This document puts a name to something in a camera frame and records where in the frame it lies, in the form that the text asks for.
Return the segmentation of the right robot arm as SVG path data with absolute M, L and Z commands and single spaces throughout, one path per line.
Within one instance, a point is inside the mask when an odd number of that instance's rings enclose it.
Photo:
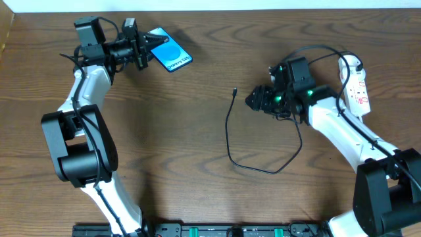
M 420 222 L 420 154 L 371 131 L 331 87 L 317 86 L 304 57 L 270 68 L 271 85 L 245 98 L 254 111 L 300 121 L 323 134 L 356 173 L 353 207 L 331 218 L 330 236 L 390 236 Z

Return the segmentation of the blue Samsung Galaxy smartphone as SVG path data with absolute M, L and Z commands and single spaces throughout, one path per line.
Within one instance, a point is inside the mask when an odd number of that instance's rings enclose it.
M 163 28 L 155 28 L 149 31 L 150 34 L 167 36 L 168 41 L 151 52 L 158 62 L 168 71 L 174 72 L 189 63 L 193 62 L 193 57 L 181 47 Z

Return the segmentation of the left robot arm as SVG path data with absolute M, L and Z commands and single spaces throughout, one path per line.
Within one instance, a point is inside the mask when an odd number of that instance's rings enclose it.
M 80 44 L 67 57 L 74 64 L 74 84 L 57 111 L 42 116 L 41 128 L 58 178 L 87 194 L 109 222 L 77 224 L 73 236 L 155 236 L 120 181 L 116 145 L 101 108 L 115 74 L 129 63 L 147 68 L 152 50 L 170 39 L 142 32 L 134 18 L 127 18 L 116 38 L 107 41 L 102 20 L 85 16 L 74 21 Z

